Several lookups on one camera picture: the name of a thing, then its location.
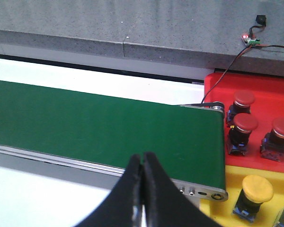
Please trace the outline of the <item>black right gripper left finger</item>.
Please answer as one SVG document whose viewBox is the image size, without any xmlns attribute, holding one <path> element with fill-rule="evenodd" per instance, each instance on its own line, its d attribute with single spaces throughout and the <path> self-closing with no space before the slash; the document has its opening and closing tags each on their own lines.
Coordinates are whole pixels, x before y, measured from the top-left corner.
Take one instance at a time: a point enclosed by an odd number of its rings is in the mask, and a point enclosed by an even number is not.
<svg viewBox="0 0 284 227">
<path fill-rule="evenodd" d="M 114 188 L 102 203 L 76 226 L 140 227 L 142 224 L 140 156 L 129 163 Z"/>
</svg>

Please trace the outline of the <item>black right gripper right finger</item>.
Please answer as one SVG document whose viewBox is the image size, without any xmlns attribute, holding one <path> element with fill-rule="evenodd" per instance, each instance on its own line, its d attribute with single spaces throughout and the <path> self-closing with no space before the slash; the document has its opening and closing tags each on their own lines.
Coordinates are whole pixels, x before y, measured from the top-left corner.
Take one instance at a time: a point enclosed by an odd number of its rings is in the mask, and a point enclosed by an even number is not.
<svg viewBox="0 0 284 227">
<path fill-rule="evenodd" d="M 174 185 L 153 152 L 144 153 L 144 206 L 149 227 L 219 227 Z"/>
</svg>

